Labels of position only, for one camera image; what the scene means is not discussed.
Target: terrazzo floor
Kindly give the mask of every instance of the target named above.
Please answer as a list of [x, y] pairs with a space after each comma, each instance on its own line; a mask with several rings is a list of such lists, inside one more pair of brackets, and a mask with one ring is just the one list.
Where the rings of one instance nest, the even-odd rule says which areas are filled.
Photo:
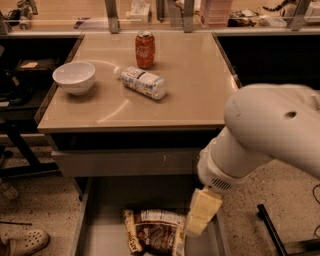
[[[41, 162], [52, 161], [51, 148], [43, 144], [42, 139], [40, 143], [38, 139], [31, 141], [31, 149]], [[5, 167], [26, 164], [14, 147], [9, 145], [7, 149], [14, 155]], [[0, 223], [2, 240], [40, 228], [50, 234], [51, 240], [35, 256], [69, 256], [81, 206], [72, 180], [55, 173], [8, 181], [20, 194], [14, 201], [0, 195], [0, 221], [26, 222], [32, 226]], [[315, 238], [314, 230], [320, 224], [320, 205], [312, 189], [319, 183], [278, 161], [256, 169], [244, 186], [224, 198], [222, 211], [231, 255], [278, 255], [263, 221], [257, 217], [258, 204], [265, 205], [283, 243]], [[320, 189], [315, 194], [319, 198]]]

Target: can lid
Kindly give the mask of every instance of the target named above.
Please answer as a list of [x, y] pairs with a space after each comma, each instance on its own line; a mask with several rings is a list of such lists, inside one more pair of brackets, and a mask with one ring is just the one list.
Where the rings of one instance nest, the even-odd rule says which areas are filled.
[[138, 37], [151, 37], [152, 33], [147, 30], [141, 30], [138, 32]]

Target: desk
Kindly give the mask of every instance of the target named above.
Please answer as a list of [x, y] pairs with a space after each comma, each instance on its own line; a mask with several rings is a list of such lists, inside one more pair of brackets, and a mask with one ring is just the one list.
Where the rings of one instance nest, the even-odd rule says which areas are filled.
[[115, 66], [135, 65], [136, 32], [87, 33], [74, 60], [96, 67], [83, 96], [58, 88], [38, 129], [72, 177], [191, 174], [201, 148], [224, 126], [223, 107], [237, 90], [211, 33], [154, 32], [155, 65], [167, 95], [154, 101], [125, 88]]

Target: white bottle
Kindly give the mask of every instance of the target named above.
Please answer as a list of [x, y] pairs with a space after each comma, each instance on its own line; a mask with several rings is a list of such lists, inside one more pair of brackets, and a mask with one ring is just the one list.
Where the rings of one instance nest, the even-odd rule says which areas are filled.
[[4, 182], [0, 178], [0, 192], [9, 200], [17, 198], [19, 195], [18, 191], [9, 182]]
[[160, 76], [133, 66], [125, 69], [116, 67], [114, 73], [125, 86], [152, 99], [160, 100], [166, 95], [166, 81]]

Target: red soda can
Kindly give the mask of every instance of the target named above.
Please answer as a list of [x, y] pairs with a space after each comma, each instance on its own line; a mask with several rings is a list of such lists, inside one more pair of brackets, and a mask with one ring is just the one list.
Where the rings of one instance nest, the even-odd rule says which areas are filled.
[[136, 58], [139, 68], [150, 68], [155, 55], [154, 36], [149, 31], [139, 31], [136, 36]]

